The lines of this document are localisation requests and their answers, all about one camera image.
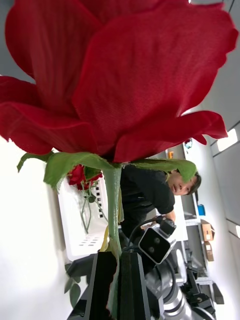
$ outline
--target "red petal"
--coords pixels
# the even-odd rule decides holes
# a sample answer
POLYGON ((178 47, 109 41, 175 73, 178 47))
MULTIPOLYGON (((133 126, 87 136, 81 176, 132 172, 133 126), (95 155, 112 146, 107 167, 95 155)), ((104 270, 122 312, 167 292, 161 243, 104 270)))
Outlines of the red petal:
POLYGON ((156 117, 119 139, 114 162, 150 157, 203 134, 226 136, 223 118, 218 113, 199 111, 162 121, 156 117))
POLYGON ((118 16, 125 16, 153 8, 159 0, 80 0, 104 24, 118 16))
POLYGON ((0 76, 0 103, 12 101, 41 106, 35 84, 11 76, 0 76))
POLYGON ((21 149, 33 154, 47 154, 52 146, 45 142, 32 128, 31 123, 23 121, 22 115, 5 102, 26 102, 40 105, 37 88, 34 84, 8 76, 0 76, 0 135, 11 138, 21 149))
POLYGON ((238 36, 221 7, 161 0, 93 37, 73 102, 93 124, 100 154, 156 111, 161 123, 203 100, 238 36))
MULTIPOLYGON (((98 151, 92 128, 88 123, 77 122, 74 118, 57 114, 53 115, 49 111, 27 104, 10 102, 0 104, 0 130, 7 132, 5 136, 0 132, 5 139, 11 138, 25 151, 25 144, 27 146, 29 143, 29 134, 35 134, 51 147, 63 152, 97 153, 98 151), (20 134, 24 137, 23 141, 20 141, 20 134)), ((42 154, 42 151, 38 152, 36 147, 31 153, 42 154)))
POLYGON ((79 0, 16 0, 6 21, 7 46, 52 110, 76 114, 69 100, 89 40, 100 27, 79 0))
POLYGON ((0 135, 33 154, 46 154, 53 147, 98 151, 88 123, 41 108, 34 84, 6 76, 0 77, 0 135))

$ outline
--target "man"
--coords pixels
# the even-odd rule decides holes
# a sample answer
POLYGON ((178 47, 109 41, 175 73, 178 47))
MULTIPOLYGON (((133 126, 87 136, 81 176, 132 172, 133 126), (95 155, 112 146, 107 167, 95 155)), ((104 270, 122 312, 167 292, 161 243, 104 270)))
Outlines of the man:
MULTIPOLYGON (((198 173, 188 181, 177 170, 169 172, 169 178, 163 171, 139 169, 127 165, 122 170, 121 193, 124 221, 121 223, 122 232, 129 238, 133 229, 146 220, 147 214, 154 208, 161 215, 175 221, 175 196, 191 195, 201 184, 198 173)), ((140 237, 143 230, 139 228, 134 239, 140 237)))

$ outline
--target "white crate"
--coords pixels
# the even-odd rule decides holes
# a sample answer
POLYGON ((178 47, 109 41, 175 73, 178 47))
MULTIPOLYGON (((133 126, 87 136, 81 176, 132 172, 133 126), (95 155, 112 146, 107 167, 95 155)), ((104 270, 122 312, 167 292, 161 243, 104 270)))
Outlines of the white crate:
MULTIPOLYGON (((98 179, 96 186, 92 188, 92 193, 98 199, 104 215, 108 218, 108 197, 104 178, 98 179)), ((82 191, 69 185, 68 180, 65 178, 60 187, 58 200, 66 253, 69 260, 74 261, 97 253, 102 246, 105 229, 108 225, 98 205, 90 203, 91 221, 87 234, 81 218, 81 211, 85 200, 82 191)), ((84 220, 88 222, 90 210, 87 202, 83 214, 84 220)))

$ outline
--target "black shirt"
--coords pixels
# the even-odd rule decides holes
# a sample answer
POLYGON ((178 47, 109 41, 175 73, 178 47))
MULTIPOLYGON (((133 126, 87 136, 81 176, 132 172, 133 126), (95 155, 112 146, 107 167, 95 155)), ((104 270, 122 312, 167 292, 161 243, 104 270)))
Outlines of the black shirt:
MULTIPOLYGON (((174 194, 166 182, 163 171, 145 170, 127 165, 122 170, 120 186, 124 212, 121 229, 128 238, 133 229, 145 221, 147 214, 154 208, 161 215, 168 214, 174 209, 174 194)), ((139 228, 134 238, 143 233, 139 228)))

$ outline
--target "white wall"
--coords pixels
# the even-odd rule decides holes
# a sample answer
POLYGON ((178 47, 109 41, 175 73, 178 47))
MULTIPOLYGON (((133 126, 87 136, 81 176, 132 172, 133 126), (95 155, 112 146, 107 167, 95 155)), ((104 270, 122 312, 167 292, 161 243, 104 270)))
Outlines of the white wall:
POLYGON ((225 301, 225 305, 216 306, 217 320, 239 320, 240 280, 211 148, 193 141, 190 154, 202 176, 202 185, 198 191, 199 203, 205 206, 205 219, 215 228, 215 239, 212 242, 214 262, 209 262, 209 276, 218 285, 225 301))
POLYGON ((43 183, 44 165, 0 137, 0 319, 66 320, 66 283, 59 207, 43 183))

